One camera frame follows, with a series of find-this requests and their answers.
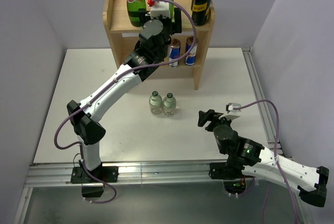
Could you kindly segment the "clear Chang bottle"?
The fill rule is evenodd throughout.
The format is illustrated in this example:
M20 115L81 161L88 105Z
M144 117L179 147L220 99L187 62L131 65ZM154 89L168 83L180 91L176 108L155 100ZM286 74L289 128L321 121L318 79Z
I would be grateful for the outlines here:
M173 116L176 109L176 99L172 93L168 93L163 99L163 113L165 116Z
M153 91L149 97L150 112L158 115L162 113L163 100L157 91Z

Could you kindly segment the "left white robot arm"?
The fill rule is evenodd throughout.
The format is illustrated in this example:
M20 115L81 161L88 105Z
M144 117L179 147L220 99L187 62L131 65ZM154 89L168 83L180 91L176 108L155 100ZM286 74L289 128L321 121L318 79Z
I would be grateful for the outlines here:
M178 8L174 11L175 19L159 16L146 21L134 50L116 73L91 96L67 104L70 122L82 144L83 176L90 182L99 180L102 175L99 142L106 130L99 122L115 102L146 80L164 61L171 36L182 31L181 11Z

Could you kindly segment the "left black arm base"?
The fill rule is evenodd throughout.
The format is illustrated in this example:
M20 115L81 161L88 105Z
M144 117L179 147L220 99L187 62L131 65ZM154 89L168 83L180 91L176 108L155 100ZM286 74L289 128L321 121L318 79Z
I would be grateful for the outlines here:
M93 171L89 171L91 177L82 164L74 167L71 172L70 183L81 184L81 194L85 198L98 198L104 193L105 185L102 186L84 186L84 184L93 184L103 181L104 183L116 183L118 179L118 166L100 165Z

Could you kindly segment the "Red Bull can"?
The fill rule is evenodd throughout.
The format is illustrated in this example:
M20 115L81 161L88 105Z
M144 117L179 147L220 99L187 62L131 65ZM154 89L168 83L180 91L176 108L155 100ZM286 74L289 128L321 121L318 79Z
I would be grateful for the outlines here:
M181 42L179 39L172 39L168 48L169 62L180 57Z
M198 45L198 40L197 38L194 40L193 36L189 36L186 39L186 44L185 44L185 52L187 52L190 47L193 45L192 50L189 52L189 54L185 57L185 64L188 66L194 65L196 61L196 54L197 54L197 45Z

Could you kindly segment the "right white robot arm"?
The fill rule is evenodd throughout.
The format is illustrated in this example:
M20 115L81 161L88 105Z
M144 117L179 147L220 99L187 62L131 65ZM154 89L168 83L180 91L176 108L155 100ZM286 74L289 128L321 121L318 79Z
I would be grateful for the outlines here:
M227 155L225 162L213 162L209 176L212 179L234 180L252 176L274 184L289 187L302 201L316 207L324 207L327 197L329 169L308 167L281 155L251 139L239 136L231 127L239 115L210 109L199 111L198 126L212 132L219 153Z

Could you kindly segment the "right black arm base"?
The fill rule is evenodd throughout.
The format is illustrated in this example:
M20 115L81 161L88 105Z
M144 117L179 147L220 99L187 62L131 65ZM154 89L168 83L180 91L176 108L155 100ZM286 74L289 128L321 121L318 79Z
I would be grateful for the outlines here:
M224 193L236 199L245 195L256 185L253 176L243 175L238 169L228 168L226 162L209 163L208 175L212 180L221 180Z

